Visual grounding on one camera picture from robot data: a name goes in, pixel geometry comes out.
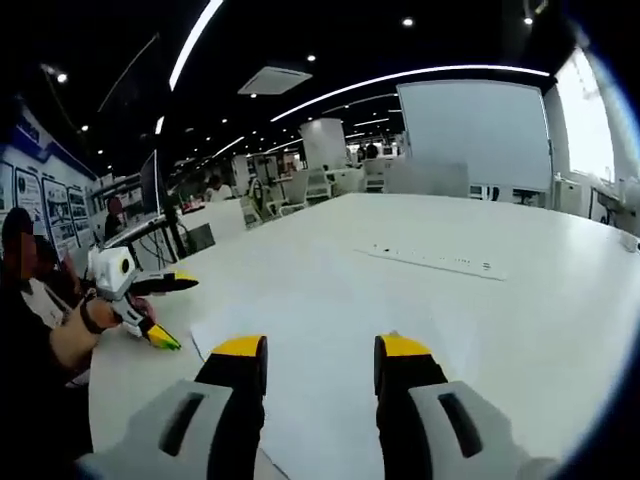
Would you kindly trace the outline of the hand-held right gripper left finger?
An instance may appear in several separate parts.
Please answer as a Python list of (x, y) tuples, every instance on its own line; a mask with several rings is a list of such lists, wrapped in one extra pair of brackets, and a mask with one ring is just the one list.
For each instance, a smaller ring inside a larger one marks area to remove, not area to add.
[(192, 381), (180, 380), (129, 420), (113, 447), (81, 457), (81, 479), (251, 479), (268, 343), (236, 337), (215, 347)]

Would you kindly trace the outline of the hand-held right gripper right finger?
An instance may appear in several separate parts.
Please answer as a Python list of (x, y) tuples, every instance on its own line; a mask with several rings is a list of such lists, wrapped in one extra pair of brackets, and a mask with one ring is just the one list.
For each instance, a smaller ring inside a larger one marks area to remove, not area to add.
[(550, 479), (556, 461), (514, 439), (509, 418), (430, 349), (396, 332), (374, 342), (376, 425), (388, 479)]

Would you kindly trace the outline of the person's left hand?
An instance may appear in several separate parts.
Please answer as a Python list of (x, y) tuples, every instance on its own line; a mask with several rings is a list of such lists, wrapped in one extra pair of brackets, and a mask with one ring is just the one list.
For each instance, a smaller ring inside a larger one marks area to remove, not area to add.
[[(155, 311), (145, 298), (130, 296), (125, 304), (127, 309), (134, 312), (137, 317), (147, 318), (152, 322), (156, 321)], [(87, 303), (87, 312), (92, 321), (100, 328), (115, 328), (122, 320), (120, 313), (114, 309), (114, 306), (115, 303), (97, 297)]]

